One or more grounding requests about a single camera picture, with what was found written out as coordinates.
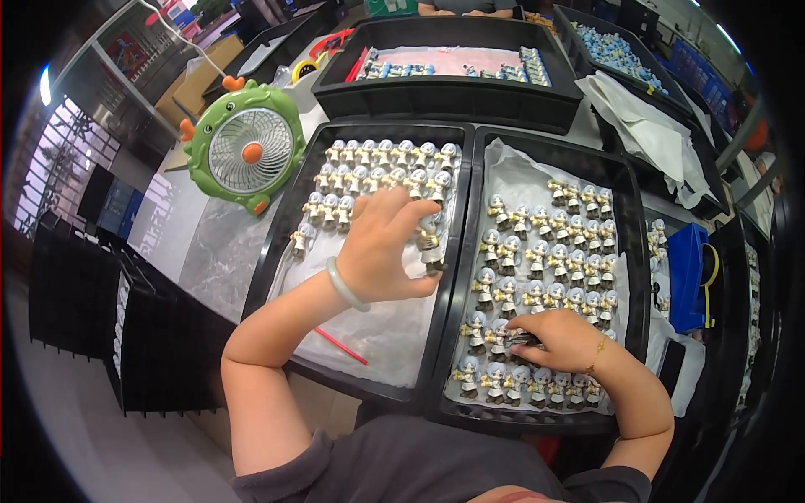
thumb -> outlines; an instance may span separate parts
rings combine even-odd
[[[543,351],[540,348],[526,346],[525,344],[514,344],[509,348],[509,352],[513,355],[517,355],[518,357],[525,358],[531,363],[535,363],[539,366],[550,367],[548,364],[550,353]]]
[[[438,273],[435,276],[423,276],[422,278],[409,279],[403,284],[402,295],[405,299],[421,299],[422,297],[429,297],[436,291],[439,286],[439,280],[442,279],[442,274]]]

red stick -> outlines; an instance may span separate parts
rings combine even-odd
[[[368,362],[368,361],[366,361],[366,360],[365,360],[363,357],[361,357],[360,355],[358,355],[358,354],[357,354],[356,352],[354,352],[352,349],[347,348],[347,347],[346,347],[346,346],[344,346],[342,343],[340,343],[340,342],[338,342],[337,340],[333,339],[333,338],[332,338],[332,336],[331,336],[330,334],[328,334],[327,332],[325,332],[325,331],[324,331],[324,330],[322,330],[321,328],[316,327],[316,328],[314,328],[314,330],[316,330],[316,331],[319,333],[319,335],[321,335],[323,338],[325,338],[325,339],[329,340],[329,341],[330,341],[330,342],[331,342],[333,345],[335,345],[335,346],[336,346],[337,348],[339,348],[341,351],[343,351],[344,353],[347,353],[347,354],[348,354],[348,355],[350,355],[352,358],[355,358],[356,360],[360,361],[360,362],[361,362],[363,365],[368,365],[368,364],[369,364],[369,362]]]

green fan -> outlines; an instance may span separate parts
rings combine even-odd
[[[254,215],[291,175],[304,150],[296,103],[268,84],[231,76],[229,90],[193,124],[184,119],[190,178],[212,197],[246,206]]]

person's right hand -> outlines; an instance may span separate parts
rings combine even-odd
[[[596,360],[598,344],[606,339],[610,348],[616,342],[598,332],[584,318],[568,309],[552,309],[533,315],[521,315],[506,328],[522,328],[545,345],[545,350],[524,344],[513,344],[512,354],[559,372],[586,373]]]
[[[402,185],[355,199],[353,223],[336,268],[361,302],[428,297],[436,290],[441,274],[409,278],[402,251],[419,220],[440,210],[431,200],[412,201]]]

person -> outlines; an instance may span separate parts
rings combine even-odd
[[[409,278],[403,247],[437,203],[405,188],[359,197],[335,259],[361,303],[433,294],[441,273]],[[555,371],[588,373],[614,406],[620,438],[600,469],[560,483],[524,442],[463,431],[423,418],[387,415],[331,440],[313,435],[288,387],[283,364],[315,327],[350,308],[326,270],[243,320],[227,342],[221,377],[242,501],[646,501],[674,431],[671,400],[649,369],[575,312],[520,315],[509,328],[534,333],[544,350],[512,353]]]
[[[487,16],[511,19],[516,0],[417,0],[420,16]]]

